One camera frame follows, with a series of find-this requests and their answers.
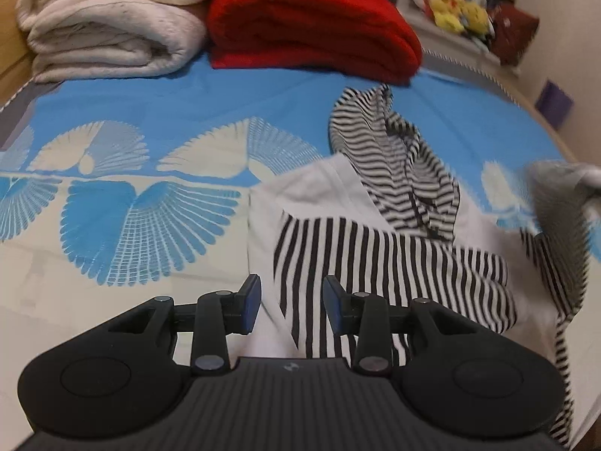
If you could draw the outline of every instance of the round button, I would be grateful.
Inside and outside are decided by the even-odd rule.
[[[388,369],[388,361],[380,356],[367,356],[360,360],[359,366],[369,373],[380,373]]]
[[[196,360],[194,360],[194,366],[205,371],[218,370],[224,364],[225,361],[223,358],[221,356],[217,356],[216,354],[205,354],[204,356],[199,356],[196,358]]]
[[[103,397],[121,390],[131,378],[127,364],[112,358],[74,361],[61,375],[62,386],[80,397]]]
[[[460,364],[453,379],[463,391],[485,399],[509,397],[524,382],[522,373],[511,364],[489,358]]]

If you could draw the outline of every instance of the red blanket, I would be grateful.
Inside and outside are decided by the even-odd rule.
[[[213,0],[213,68],[316,66],[404,83],[420,41],[387,0]]]

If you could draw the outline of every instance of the bed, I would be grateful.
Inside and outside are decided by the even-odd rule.
[[[327,124],[368,80],[305,70],[213,70],[201,56],[156,79],[27,84],[0,111],[0,435],[30,432],[16,383],[40,352],[157,295],[194,303],[248,274],[249,188],[331,154]],[[394,108],[415,123],[482,211],[533,222],[518,172],[561,159],[505,89],[428,54]],[[181,225],[191,226],[182,229]],[[601,251],[569,329],[572,443],[601,411]],[[241,338],[229,341],[236,356]],[[187,363],[190,341],[174,359]]]

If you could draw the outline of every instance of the blue cloth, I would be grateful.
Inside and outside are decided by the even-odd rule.
[[[37,100],[0,157],[0,242],[62,198],[56,234],[82,275],[99,285],[169,276],[225,235],[241,188],[330,155],[329,116],[345,87],[377,85],[335,72],[213,70],[205,56],[155,79],[66,82]],[[487,196],[492,178],[521,197],[521,167],[561,158],[526,112],[426,70],[393,95],[483,211],[508,229],[533,223],[523,202],[499,211]]]

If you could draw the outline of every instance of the white wall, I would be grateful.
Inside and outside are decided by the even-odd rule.
[[[601,165],[601,0],[517,0],[540,17],[518,87],[536,101],[547,79],[574,99],[560,135],[581,161]]]

